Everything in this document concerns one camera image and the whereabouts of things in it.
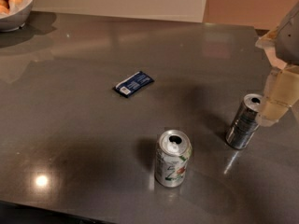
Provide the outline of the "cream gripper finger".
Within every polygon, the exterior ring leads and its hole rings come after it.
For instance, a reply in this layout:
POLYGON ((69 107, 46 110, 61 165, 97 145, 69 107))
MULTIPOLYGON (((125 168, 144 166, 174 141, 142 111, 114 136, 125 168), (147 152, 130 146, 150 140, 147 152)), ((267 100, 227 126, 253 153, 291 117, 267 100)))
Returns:
POLYGON ((263 127, 277 123, 299 100, 299 66, 273 67, 266 80, 256 121, 263 127))

